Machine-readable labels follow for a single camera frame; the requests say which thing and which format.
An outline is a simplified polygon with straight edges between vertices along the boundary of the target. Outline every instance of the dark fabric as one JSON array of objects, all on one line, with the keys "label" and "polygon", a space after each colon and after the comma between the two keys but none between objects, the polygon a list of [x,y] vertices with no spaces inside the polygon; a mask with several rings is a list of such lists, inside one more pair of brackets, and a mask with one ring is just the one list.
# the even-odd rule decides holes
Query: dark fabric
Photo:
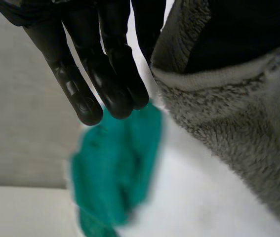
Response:
[{"label": "dark fabric", "polygon": [[0,12],[15,26],[33,25],[54,14],[50,0],[20,0],[10,3],[0,0]]},{"label": "dark fabric", "polygon": [[216,0],[210,10],[186,73],[240,64],[280,46],[280,0]]},{"label": "dark fabric", "polygon": [[89,7],[92,0],[71,0],[54,4],[51,0],[0,0],[0,12],[15,26],[31,26],[59,17],[61,9],[76,10]]}]

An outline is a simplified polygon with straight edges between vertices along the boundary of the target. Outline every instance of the gray fleece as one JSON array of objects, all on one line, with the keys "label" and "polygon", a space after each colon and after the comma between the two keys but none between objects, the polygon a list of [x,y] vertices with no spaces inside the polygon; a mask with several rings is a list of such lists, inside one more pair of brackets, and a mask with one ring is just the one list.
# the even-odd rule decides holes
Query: gray fleece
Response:
[{"label": "gray fleece", "polygon": [[185,75],[209,19],[204,1],[176,0],[153,54],[153,74],[175,121],[280,220],[280,48],[240,65]]}]

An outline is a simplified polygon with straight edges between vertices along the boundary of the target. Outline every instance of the gloved hand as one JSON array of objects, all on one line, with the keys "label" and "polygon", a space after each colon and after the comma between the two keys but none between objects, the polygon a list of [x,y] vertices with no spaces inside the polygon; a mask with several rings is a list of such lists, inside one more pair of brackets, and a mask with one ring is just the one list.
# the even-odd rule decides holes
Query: gloved hand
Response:
[{"label": "gloved hand", "polygon": [[[165,0],[157,2],[132,1],[136,31],[141,38],[138,41],[147,60],[163,25]],[[0,0],[0,12],[12,24],[22,26],[42,52],[84,124],[99,123],[103,111],[74,62],[62,24],[113,117],[124,119],[133,109],[147,105],[149,96],[126,40],[130,0]]]}]

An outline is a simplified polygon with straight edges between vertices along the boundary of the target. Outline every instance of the green rag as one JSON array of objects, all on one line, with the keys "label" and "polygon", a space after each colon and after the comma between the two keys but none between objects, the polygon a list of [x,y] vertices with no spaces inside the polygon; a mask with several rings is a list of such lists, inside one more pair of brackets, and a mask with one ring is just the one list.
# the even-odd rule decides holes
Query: green rag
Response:
[{"label": "green rag", "polygon": [[147,196],[162,133],[162,113],[149,103],[124,120],[104,111],[73,156],[71,178],[79,225],[87,237],[116,237]]}]

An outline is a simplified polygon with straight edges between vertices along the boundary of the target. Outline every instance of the black glove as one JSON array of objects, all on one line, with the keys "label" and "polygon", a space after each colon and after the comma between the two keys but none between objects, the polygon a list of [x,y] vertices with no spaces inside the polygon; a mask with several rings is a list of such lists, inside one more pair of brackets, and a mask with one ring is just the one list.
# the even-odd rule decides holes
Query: black glove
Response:
[{"label": "black glove", "polygon": [[[102,119],[102,108],[80,74],[66,42],[62,23],[67,28],[90,80],[105,106],[117,119],[128,117],[133,109],[147,105],[149,96],[142,82],[132,50],[127,45],[129,0],[0,0],[0,12],[26,33],[44,55],[56,79],[71,102],[80,120],[95,125]],[[165,0],[160,0],[159,20],[145,26],[144,14],[148,0],[138,4],[137,35],[146,41],[140,44],[149,61],[162,28]],[[156,18],[153,11],[149,14]],[[100,43],[99,25],[107,53]]]}]

